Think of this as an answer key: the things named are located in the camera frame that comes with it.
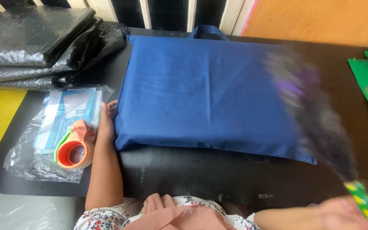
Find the black table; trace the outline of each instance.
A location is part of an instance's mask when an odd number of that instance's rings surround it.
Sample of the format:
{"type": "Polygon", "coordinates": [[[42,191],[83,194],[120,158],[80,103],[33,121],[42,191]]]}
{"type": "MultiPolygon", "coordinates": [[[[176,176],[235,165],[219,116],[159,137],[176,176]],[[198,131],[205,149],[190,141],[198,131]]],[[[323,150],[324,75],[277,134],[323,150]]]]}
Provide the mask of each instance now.
{"type": "MultiPolygon", "coordinates": [[[[131,28],[133,35],[187,37],[188,33],[131,28]]],[[[285,44],[318,67],[322,87],[341,115],[353,141],[360,178],[368,186],[368,103],[347,63],[363,58],[364,47],[229,37],[232,41],[285,44]]],[[[116,89],[118,97],[132,46],[110,55],[84,73],[83,82],[116,89]]],[[[38,196],[86,196],[91,168],[81,182],[31,181],[8,175],[4,158],[39,109],[43,92],[28,92],[0,142],[0,193],[38,196]]],[[[119,154],[126,197],[146,198],[158,192],[268,207],[305,206],[346,194],[341,181],[325,166],[213,149],[147,146],[119,154]]]]}

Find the orange tape dispenser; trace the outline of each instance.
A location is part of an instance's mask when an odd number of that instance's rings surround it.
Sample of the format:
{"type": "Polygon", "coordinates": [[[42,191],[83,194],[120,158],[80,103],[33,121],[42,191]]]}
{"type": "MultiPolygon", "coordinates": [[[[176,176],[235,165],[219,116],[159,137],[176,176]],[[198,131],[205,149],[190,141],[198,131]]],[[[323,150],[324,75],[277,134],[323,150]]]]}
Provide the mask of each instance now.
{"type": "Polygon", "coordinates": [[[76,121],[56,147],[54,162],[68,170],[89,166],[93,161],[94,139],[93,129],[83,119],[76,121]]]}

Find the blue tote bag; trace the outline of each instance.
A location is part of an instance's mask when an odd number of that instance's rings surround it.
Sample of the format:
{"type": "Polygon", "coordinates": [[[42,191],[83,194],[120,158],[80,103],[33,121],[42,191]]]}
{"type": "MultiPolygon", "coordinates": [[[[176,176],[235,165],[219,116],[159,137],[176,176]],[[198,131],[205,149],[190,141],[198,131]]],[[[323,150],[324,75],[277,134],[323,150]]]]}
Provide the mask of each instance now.
{"type": "Polygon", "coordinates": [[[278,45],[232,42],[213,26],[198,26],[188,38],[128,40],[116,149],[213,148],[316,164],[299,147],[299,129],[263,65],[278,45]],[[224,40],[196,39],[200,33],[224,40]]]}

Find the tote bag handle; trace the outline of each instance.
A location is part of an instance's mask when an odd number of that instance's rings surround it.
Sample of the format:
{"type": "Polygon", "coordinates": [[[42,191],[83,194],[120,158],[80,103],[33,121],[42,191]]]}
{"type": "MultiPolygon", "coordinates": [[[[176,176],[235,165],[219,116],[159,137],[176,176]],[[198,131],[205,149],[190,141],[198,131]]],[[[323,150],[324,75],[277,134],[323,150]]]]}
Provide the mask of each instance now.
{"type": "Polygon", "coordinates": [[[197,26],[196,28],[193,29],[193,31],[191,32],[191,34],[188,36],[189,39],[196,39],[198,37],[200,37],[200,34],[218,34],[221,35],[222,38],[225,41],[229,41],[229,39],[227,38],[227,36],[225,36],[217,27],[213,26],[213,25],[204,25],[201,24],[199,26],[197,26]]]}

